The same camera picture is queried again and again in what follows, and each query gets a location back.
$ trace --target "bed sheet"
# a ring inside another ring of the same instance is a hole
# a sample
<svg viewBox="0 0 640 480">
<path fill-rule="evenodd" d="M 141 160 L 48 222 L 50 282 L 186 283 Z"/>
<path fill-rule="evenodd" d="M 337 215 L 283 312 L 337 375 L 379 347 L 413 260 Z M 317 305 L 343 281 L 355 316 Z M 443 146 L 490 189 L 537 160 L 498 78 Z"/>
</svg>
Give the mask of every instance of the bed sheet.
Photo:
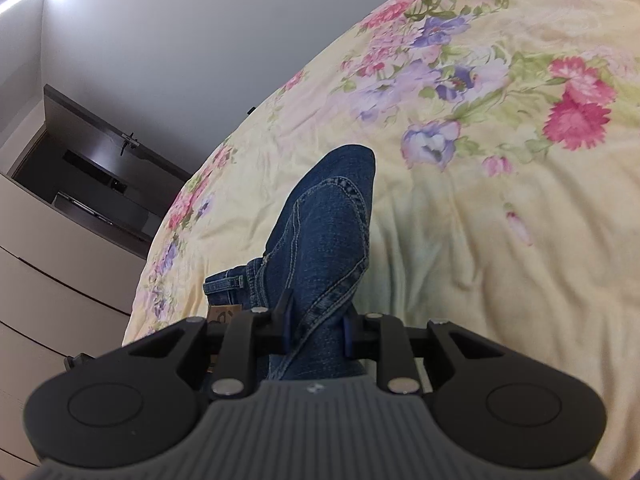
<svg viewBox="0 0 640 480">
<path fill-rule="evenodd" d="M 356 307 L 448 318 L 604 399 L 640 468 L 640 0 L 389 0 L 279 88 L 162 222 L 124 342 L 205 316 L 323 155 L 376 154 Z"/>
</svg>

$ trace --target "bed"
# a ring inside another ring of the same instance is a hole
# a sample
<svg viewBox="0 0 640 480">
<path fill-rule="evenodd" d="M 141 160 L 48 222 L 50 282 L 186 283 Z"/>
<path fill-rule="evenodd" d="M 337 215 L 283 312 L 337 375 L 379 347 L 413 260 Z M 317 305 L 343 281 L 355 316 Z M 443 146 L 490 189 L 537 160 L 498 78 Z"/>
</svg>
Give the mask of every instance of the bed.
<svg viewBox="0 0 640 480">
<path fill-rule="evenodd" d="M 590 384 L 594 464 L 640 468 L 640 0 L 389 0 L 188 181 L 124 343 L 206 316 L 323 155 L 376 154 L 363 312 L 447 318 Z"/>
</svg>

